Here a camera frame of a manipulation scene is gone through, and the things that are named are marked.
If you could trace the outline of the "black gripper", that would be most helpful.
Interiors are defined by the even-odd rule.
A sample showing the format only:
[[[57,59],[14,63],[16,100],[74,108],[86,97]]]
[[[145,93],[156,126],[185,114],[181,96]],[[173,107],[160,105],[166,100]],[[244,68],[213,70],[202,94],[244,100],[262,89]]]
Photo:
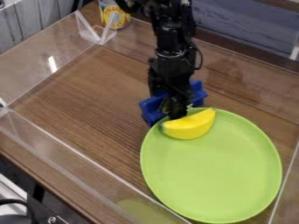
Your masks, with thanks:
[[[160,111],[174,120],[186,115],[188,106],[192,104],[189,78],[197,69],[196,50],[186,49],[178,52],[154,50],[154,55],[154,58],[148,59],[149,94],[158,95],[166,91]]]

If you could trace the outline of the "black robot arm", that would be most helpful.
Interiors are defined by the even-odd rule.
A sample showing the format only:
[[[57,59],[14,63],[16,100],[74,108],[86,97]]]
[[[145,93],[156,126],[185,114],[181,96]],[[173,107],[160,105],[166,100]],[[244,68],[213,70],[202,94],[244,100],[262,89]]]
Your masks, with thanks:
[[[148,59],[148,87],[150,95],[165,91],[165,112],[172,119],[186,115],[192,104],[189,79],[196,66],[197,47],[192,42],[196,23],[192,0],[114,0],[129,14],[141,11],[149,18],[156,37],[154,56]]]

